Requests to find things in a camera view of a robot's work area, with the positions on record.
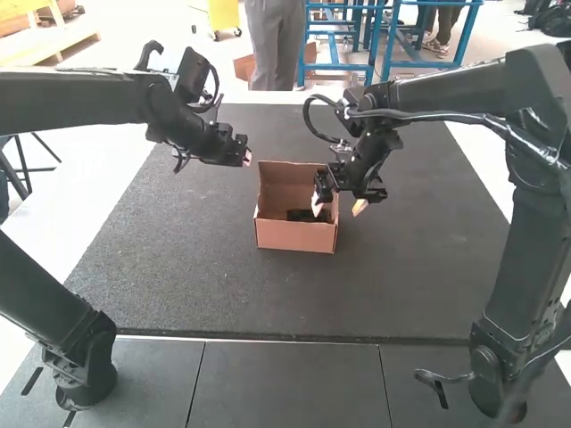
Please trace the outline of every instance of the person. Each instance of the person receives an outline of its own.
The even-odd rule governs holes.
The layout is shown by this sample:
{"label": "person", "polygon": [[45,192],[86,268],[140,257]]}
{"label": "person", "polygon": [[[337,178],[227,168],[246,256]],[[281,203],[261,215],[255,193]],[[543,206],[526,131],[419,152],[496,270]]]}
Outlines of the person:
{"label": "person", "polygon": [[252,91],[291,91],[305,35],[305,0],[245,0],[256,67]]}
{"label": "person", "polygon": [[433,39],[429,39],[434,29],[436,9],[430,7],[426,12],[426,33],[422,47],[435,52],[438,58],[444,59],[450,53],[450,39],[452,28],[458,22],[463,5],[458,6],[438,6],[438,33]]}

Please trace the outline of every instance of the open cardboard box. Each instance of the open cardboard box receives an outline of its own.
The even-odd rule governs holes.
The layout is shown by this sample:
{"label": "open cardboard box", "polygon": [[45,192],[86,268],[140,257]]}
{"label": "open cardboard box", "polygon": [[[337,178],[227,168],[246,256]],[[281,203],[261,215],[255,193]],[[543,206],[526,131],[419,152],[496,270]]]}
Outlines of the open cardboard box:
{"label": "open cardboard box", "polygon": [[324,165],[261,160],[260,194],[253,215],[258,248],[335,252],[339,227],[339,197],[323,208],[327,223],[287,221],[289,210],[310,210],[313,176]]}
{"label": "open cardboard box", "polygon": [[[318,59],[318,45],[317,42],[309,42],[305,46],[305,52],[303,53],[303,59],[305,63],[312,64]],[[240,80],[250,81],[250,77],[253,74],[253,69],[256,68],[256,61],[253,59],[252,55],[246,55],[242,58],[236,58],[234,60],[234,72],[236,77]],[[308,70],[305,73],[307,78],[313,75],[313,70]]]}

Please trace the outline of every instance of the black mat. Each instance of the black mat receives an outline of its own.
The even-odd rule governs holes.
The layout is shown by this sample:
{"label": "black mat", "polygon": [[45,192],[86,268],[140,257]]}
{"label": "black mat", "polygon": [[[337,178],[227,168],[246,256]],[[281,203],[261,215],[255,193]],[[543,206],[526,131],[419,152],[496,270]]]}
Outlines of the black mat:
{"label": "black mat", "polygon": [[188,428],[390,428],[378,347],[206,344]]}
{"label": "black mat", "polygon": [[55,403],[55,383],[45,368],[27,396],[21,392],[37,367],[34,348],[0,395],[2,428],[184,428],[203,354],[203,342],[117,340],[117,387],[98,406],[68,419]]}
{"label": "black mat", "polygon": [[[313,117],[343,132],[328,108]],[[227,105],[219,119],[257,159],[332,159],[301,106]],[[401,136],[382,171],[390,198],[354,219],[342,196],[334,256],[257,250],[257,168],[191,162],[175,177],[157,146],[66,285],[129,333],[465,340],[508,224],[444,124]]]}
{"label": "black mat", "polygon": [[[469,368],[468,351],[450,347],[381,345],[385,384],[393,428],[488,428],[491,420],[473,404],[465,383],[445,386],[449,409],[412,372],[425,368],[443,375],[461,375]],[[571,420],[571,388],[556,362],[534,384],[527,417],[518,428],[555,428]]]}

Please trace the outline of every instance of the black robotic arm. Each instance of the black robotic arm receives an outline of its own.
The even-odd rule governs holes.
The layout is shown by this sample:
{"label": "black robotic arm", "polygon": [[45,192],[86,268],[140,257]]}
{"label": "black robotic arm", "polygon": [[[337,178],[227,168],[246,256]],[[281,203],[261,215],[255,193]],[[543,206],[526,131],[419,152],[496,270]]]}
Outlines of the black robotic arm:
{"label": "black robotic arm", "polygon": [[[149,42],[138,70],[0,69],[0,136],[93,124],[146,123],[147,139],[176,149],[180,171],[196,158],[241,167],[251,159],[247,136],[200,113],[219,107],[216,70],[192,48],[177,74],[147,70]],[[204,91],[212,73],[214,95]],[[0,230],[0,315],[23,328],[43,348],[54,370],[56,400],[68,410],[90,408],[113,390],[111,362],[116,326],[70,292]]]}
{"label": "black robotic arm", "polygon": [[[498,425],[525,417],[534,378],[571,340],[571,309],[559,301],[571,273],[570,50],[568,42],[538,45],[458,70],[349,89],[337,103],[315,95],[303,109],[310,131],[331,143],[337,158],[316,173],[315,212],[332,192],[351,191],[355,215],[386,199],[378,171],[402,148],[398,127],[450,120],[484,125],[506,141],[513,218],[492,295],[469,336],[470,372],[414,374],[441,402],[444,384],[468,382],[472,400]],[[315,99],[335,109],[355,144],[312,126]]]}

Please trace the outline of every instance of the sneaker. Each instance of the sneaker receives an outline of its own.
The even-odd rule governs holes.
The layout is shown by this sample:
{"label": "sneaker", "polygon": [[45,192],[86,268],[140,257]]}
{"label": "sneaker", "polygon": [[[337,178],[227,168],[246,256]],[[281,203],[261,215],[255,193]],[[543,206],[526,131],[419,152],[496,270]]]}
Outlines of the sneaker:
{"label": "sneaker", "polygon": [[436,39],[423,43],[422,47],[429,51],[435,52],[436,56],[440,59],[446,58],[448,56],[448,52],[450,51],[449,45],[441,45],[440,42]]}

